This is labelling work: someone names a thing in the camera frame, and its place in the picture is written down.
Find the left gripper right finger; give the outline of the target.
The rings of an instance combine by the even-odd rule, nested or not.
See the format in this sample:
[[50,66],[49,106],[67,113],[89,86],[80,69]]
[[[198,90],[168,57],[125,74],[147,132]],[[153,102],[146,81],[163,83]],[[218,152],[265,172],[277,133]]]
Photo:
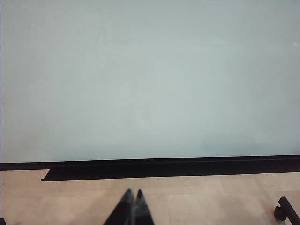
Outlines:
[[154,225],[154,221],[141,189],[135,199],[135,225]]

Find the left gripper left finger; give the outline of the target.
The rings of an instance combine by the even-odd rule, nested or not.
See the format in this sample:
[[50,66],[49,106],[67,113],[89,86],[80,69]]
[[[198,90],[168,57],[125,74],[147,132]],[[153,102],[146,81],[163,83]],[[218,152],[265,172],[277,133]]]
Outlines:
[[134,203],[134,194],[132,189],[127,189],[116,207],[113,209],[104,225],[130,225],[132,218],[132,209]]

